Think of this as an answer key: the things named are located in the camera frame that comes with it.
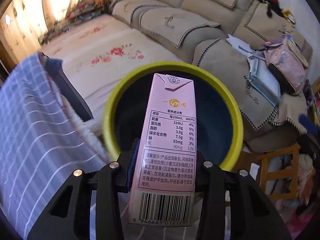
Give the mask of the pink milk carton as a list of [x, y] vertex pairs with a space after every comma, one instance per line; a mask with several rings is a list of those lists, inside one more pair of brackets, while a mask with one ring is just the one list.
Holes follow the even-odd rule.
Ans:
[[194, 82], [156, 73], [132, 181], [129, 223], [190, 226], [195, 177]]

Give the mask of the cream curtains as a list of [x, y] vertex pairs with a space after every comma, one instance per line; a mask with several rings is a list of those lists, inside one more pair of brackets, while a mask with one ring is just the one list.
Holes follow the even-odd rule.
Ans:
[[41, 48], [44, 35], [77, 8], [103, 0], [6, 0], [1, 6], [1, 43], [17, 64]]

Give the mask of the wooden stool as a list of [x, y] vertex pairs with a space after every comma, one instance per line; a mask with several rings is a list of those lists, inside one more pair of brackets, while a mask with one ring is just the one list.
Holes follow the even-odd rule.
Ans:
[[[259, 184], [263, 191], [266, 191], [266, 186], [268, 181], [290, 179], [289, 191], [287, 193], [273, 193], [267, 196], [270, 199], [294, 199], [298, 196], [298, 164], [299, 164], [299, 149], [298, 144], [294, 144], [290, 147], [271, 151], [267, 153], [248, 153], [246, 151], [241, 151], [240, 157], [233, 167], [233, 172], [238, 172], [240, 170], [249, 171], [252, 164], [257, 164], [260, 166], [258, 169], [258, 176], [256, 182]], [[291, 164], [289, 167], [280, 168], [278, 171], [269, 171], [268, 165], [272, 158], [275, 157], [285, 157], [290, 155], [292, 157]]]

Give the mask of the black red plush toy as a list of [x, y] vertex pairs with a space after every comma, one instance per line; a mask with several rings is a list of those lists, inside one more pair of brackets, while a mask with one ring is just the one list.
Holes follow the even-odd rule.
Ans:
[[268, 18], [272, 18], [273, 13], [277, 14], [278, 16], [284, 18], [283, 10], [279, 6], [278, 0], [258, 0], [260, 3], [263, 3], [267, 6], [267, 16]]

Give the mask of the clear document folder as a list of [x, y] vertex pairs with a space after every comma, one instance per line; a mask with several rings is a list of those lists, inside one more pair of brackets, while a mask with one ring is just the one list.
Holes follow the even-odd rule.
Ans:
[[260, 58], [247, 57], [249, 62], [249, 84], [257, 90], [273, 106], [281, 101], [280, 85], [274, 75], [268, 70], [266, 62]]

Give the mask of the blue checked tablecloth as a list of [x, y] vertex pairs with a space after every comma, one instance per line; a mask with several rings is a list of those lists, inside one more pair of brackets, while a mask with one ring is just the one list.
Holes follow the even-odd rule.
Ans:
[[110, 163], [102, 142], [80, 119], [38, 54], [1, 87], [1, 210], [26, 239], [65, 180]]

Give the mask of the beige sofa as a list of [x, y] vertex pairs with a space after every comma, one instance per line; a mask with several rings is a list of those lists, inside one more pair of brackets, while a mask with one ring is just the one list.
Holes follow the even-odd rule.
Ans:
[[290, 35], [300, 59], [310, 62], [312, 47], [284, 17], [259, 0], [105, 0], [108, 12], [141, 31], [186, 63], [216, 76], [233, 94], [244, 122], [244, 140], [255, 152], [275, 151], [296, 143], [305, 132], [303, 94], [284, 93], [272, 104], [247, 81], [249, 62], [227, 37], [253, 50]]

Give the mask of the pink school backpack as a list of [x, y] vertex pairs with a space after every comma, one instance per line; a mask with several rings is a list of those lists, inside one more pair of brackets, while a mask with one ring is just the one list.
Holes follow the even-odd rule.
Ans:
[[298, 95], [304, 88], [308, 61], [290, 35], [264, 45], [268, 70], [278, 80], [281, 90]]

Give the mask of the white papers on sofa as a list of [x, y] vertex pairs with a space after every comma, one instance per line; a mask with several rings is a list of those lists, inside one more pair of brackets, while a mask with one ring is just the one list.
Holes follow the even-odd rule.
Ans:
[[245, 57], [258, 57], [257, 53], [251, 48], [251, 46], [243, 40], [228, 34], [226, 41], [232, 46], [233, 49], [237, 50]]

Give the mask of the black bin with yellow rim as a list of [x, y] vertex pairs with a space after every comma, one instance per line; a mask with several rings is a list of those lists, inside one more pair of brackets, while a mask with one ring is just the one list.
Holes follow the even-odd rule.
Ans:
[[140, 138], [153, 75], [172, 74], [194, 81], [197, 150], [204, 158], [231, 171], [238, 161], [244, 126], [231, 92], [214, 75], [184, 62], [156, 62], [125, 75], [112, 89], [103, 111], [103, 140], [117, 160]]

